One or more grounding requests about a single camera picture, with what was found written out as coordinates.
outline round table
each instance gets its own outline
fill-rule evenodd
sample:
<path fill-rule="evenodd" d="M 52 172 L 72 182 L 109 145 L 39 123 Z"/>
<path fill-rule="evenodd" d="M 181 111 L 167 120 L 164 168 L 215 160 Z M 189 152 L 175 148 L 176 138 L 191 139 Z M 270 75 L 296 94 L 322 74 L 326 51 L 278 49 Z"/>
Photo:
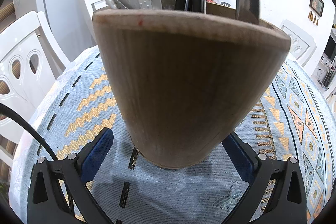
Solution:
<path fill-rule="evenodd" d="M 117 224 L 221 223 L 248 186 L 221 144 L 201 163 L 179 170 L 160 169 L 138 154 L 97 46 L 85 50 L 56 80 L 30 124 L 59 159 L 78 152 L 103 127 L 113 130 L 113 146 L 87 187 Z M 298 159 L 310 223 L 331 195 L 335 130 L 334 117 L 322 94 L 302 67 L 287 59 L 235 132 L 257 153 L 271 159 Z M 24 132 L 14 156 L 9 200 L 25 223 L 32 169 L 40 156 L 51 160 Z M 269 182 L 252 219 L 262 214 L 274 183 Z M 83 219 L 77 208 L 75 214 Z"/>

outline wooden cup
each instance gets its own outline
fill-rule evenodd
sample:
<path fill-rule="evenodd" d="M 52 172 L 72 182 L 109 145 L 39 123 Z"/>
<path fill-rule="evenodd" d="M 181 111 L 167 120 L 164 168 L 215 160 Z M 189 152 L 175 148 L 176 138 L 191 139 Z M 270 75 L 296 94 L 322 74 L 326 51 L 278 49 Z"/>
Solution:
<path fill-rule="evenodd" d="M 290 48 L 290 37 L 269 23 L 199 13 L 103 10 L 93 25 L 134 146 L 168 169 L 206 158 L 259 100 Z"/>

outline metal screw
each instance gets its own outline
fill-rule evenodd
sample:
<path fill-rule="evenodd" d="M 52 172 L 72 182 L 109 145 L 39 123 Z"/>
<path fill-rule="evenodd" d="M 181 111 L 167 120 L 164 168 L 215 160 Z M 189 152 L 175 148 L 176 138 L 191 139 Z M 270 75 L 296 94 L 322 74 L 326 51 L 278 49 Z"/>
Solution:
<path fill-rule="evenodd" d="M 295 164 L 297 162 L 296 158 L 294 158 L 294 157 L 290 157 L 289 160 L 293 164 Z"/>
<path fill-rule="evenodd" d="M 260 153 L 260 154 L 258 154 L 258 158 L 261 159 L 261 160 L 266 160 L 267 156 L 263 153 Z"/>
<path fill-rule="evenodd" d="M 68 155 L 68 159 L 69 159 L 69 160 L 73 160 L 74 158 L 76 158 L 76 156 L 77 156 L 76 153 L 70 153 L 70 154 Z"/>
<path fill-rule="evenodd" d="M 38 162 L 39 164 L 41 164 L 41 163 L 44 162 L 44 160 L 45 160 L 44 157 L 39 157 L 38 160 L 37 160 L 37 162 Z"/>

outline yellow zigzag pattern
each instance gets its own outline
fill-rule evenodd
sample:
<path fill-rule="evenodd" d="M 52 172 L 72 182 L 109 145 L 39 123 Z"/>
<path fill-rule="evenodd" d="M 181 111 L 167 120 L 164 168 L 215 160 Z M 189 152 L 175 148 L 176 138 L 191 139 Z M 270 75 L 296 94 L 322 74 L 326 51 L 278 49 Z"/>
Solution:
<path fill-rule="evenodd" d="M 87 99 L 84 98 L 79 104 L 77 111 L 81 111 L 84 106 L 88 106 L 90 102 L 97 100 L 97 98 L 103 96 L 105 92 L 112 92 L 111 87 L 109 85 L 103 87 L 102 90 L 97 90 L 94 94 L 90 94 Z"/>
<path fill-rule="evenodd" d="M 65 145 L 62 150 L 57 152 L 57 158 L 64 159 L 71 152 L 77 151 L 81 146 L 86 145 L 88 140 L 93 140 L 104 127 L 112 128 L 116 116 L 112 113 L 108 120 L 103 119 L 101 125 L 96 124 L 93 130 L 88 130 L 84 135 L 79 135 L 77 140 L 72 140 L 69 145 Z"/>
<path fill-rule="evenodd" d="M 108 80 L 106 75 L 101 75 L 99 78 L 93 80 L 90 89 L 93 89 L 95 85 L 99 85 L 103 80 Z"/>
<path fill-rule="evenodd" d="M 64 136 L 68 137 L 70 132 L 75 132 L 78 127 L 83 127 L 84 122 L 90 122 L 93 117 L 98 117 L 101 111 L 106 111 L 109 106 L 114 106 L 116 100 L 108 98 L 105 103 L 99 103 L 98 107 L 93 107 L 89 113 L 84 112 L 82 117 L 76 118 L 75 122 L 70 123 Z"/>

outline wall hanging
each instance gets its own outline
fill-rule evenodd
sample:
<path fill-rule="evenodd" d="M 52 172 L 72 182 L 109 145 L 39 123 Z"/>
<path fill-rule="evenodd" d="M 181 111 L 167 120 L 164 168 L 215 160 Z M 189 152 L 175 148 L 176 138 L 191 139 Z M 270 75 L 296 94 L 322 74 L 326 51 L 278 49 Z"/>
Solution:
<path fill-rule="evenodd" d="M 324 3 L 322 0 L 310 0 L 309 6 L 319 15 L 322 16 Z"/>

